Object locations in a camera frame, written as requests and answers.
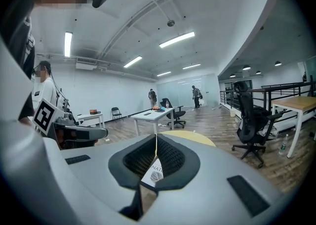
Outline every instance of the desk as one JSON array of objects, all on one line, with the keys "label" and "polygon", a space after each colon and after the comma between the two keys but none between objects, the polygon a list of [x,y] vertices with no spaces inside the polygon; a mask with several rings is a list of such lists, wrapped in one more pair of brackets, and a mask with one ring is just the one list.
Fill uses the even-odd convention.
[{"label": "desk", "polygon": [[290,158],[293,154],[296,142],[298,140],[298,136],[300,134],[303,114],[304,112],[316,107],[316,97],[297,96],[272,101],[272,114],[276,113],[276,106],[297,112],[295,136],[290,147],[290,150],[287,154],[287,158]]},{"label": "desk", "polygon": [[206,136],[203,136],[201,134],[191,132],[191,131],[174,130],[174,131],[164,131],[164,132],[161,132],[161,134],[177,136],[177,137],[185,138],[188,140],[196,141],[198,143],[202,143],[205,145],[216,147],[215,144]]},{"label": "desk", "polygon": [[91,126],[95,124],[95,121],[93,121],[94,119],[99,119],[99,127],[102,128],[101,123],[103,124],[103,128],[105,128],[104,126],[104,120],[103,120],[103,114],[102,113],[98,113],[98,114],[84,114],[84,115],[79,115],[78,116],[78,121],[79,121],[79,125],[85,125],[85,127],[87,126]]},{"label": "desk", "polygon": [[153,123],[154,133],[157,134],[158,133],[158,120],[160,118],[162,118],[163,116],[167,115],[168,113],[171,113],[171,127],[172,127],[172,130],[174,130],[173,110],[175,110],[175,108],[166,108],[166,110],[164,112],[155,112],[154,110],[151,110],[151,111],[146,111],[146,112],[138,113],[138,114],[131,116],[131,118],[134,119],[134,124],[135,124],[137,136],[139,136],[139,128],[138,128],[138,121],[139,120],[145,120],[145,121],[149,121],[149,122]]}]

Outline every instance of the white table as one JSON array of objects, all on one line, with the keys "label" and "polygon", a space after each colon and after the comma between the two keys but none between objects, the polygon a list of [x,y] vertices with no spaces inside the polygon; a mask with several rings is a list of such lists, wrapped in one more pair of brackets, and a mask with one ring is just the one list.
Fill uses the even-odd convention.
[{"label": "white table", "polygon": [[138,114],[131,116],[131,118],[134,119],[134,124],[135,124],[137,136],[139,136],[139,128],[138,128],[138,121],[139,120],[151,122],[154,125],[154,132],[155,132],[155,134],[157,134],[158,133],[158,120],[160,118],[164,117],[165,115],[167,115],[168,113],[171,113],[171,127],[172,127],[172,130],[174,130],[173,110],[175,110],[175,108],[166,108],[166,110],[164,112],[155,112],[154,110],[150,110],[150,111],[138,113]]},{"label": "white table", "polygon": [[79,125],[85,125],[85,127],[87,126],[91,126],[96,124],[95,119],[99,119],[99,127],[102,128],[101,123],[103,124],[103,128],[105,128],[104,126],[104,120],[103,120],[103,113],[97,113],[97,114],[81,114],[78,117],[78,121],[79,121]]},{"label": "white table", "polygon": [[272,114],[276,113],[276,106],[297,112],[295,136],[287,154],[287,158],[290,158],[293,154],[298,136],[300,135],[303,114],[304,112],[316,107],[316,97],[296,96],[286,99],[274,100],[272,101]]}]

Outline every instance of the wooden tabletop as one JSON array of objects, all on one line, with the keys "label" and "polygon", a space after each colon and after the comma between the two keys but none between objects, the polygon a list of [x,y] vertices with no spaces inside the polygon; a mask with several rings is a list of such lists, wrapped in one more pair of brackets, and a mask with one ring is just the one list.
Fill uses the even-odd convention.
[{"label": "wooden tabletop", "polygon": [[274,100],[272,101],[272,104],[276,106],[284,105],[284,106],[299,109],[305,112],[316,107],[316,97],[311,97],[311,96],[289,97],[285,99]]},{"label": "wooden tabletop", "polygon": [[191,132],[191,131],[185,131],[185,130],[173,130],[173,131],[164,131],[161,132],[160,134],[164,135],[172,135],[172,136],[177,136],[177,137],[182,137],[188,140],[196,141],[202,144],[214,146],[215,144],[206,136],[203,136],[201,134]]}]

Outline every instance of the air conditioner unit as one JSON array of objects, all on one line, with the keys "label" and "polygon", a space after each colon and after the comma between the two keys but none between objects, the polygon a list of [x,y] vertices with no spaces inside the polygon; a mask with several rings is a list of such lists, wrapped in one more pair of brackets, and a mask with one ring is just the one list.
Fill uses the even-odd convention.
[{"label": "air conditioner unit", "polygon": [[87,58],[77,58],[76,69],[93,70],[97,67],[97,61]]}]

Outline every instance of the black folding chair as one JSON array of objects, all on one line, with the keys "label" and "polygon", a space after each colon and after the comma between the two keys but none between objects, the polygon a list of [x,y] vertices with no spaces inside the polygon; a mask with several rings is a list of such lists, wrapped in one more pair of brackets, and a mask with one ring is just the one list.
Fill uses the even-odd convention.
[{"label": "black folding chair", "polygon": [[113,107],[111,111],[112,111],[112,120],[121,119],[121,118],[123,119],[122,114],[117,107]]}]

